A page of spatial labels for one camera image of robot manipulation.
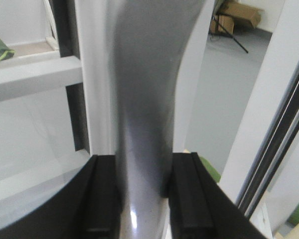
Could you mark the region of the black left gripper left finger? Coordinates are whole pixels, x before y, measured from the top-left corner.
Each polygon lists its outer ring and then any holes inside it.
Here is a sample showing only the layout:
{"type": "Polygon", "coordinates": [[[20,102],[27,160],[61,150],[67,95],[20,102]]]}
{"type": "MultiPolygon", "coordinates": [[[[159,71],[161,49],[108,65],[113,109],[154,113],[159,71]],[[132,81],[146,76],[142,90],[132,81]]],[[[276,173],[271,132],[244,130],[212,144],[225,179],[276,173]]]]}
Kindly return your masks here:
{"type": "Polygon", "coordinates": [[[117,239],[120,200],[115,156],[92,156],[52,198],[0,229],[0,239],[117,239]]]}

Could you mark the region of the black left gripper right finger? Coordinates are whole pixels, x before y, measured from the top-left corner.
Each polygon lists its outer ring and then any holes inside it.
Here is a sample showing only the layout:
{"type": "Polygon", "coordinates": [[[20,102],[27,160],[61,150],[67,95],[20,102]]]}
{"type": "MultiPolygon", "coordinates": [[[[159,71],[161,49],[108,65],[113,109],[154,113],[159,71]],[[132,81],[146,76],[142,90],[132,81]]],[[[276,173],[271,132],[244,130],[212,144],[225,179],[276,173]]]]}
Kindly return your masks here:
{"type": "Polygon", "coordinates": [[[196,152],[162,158],[173,239],[262,239],[220,189],[196,152]]]}

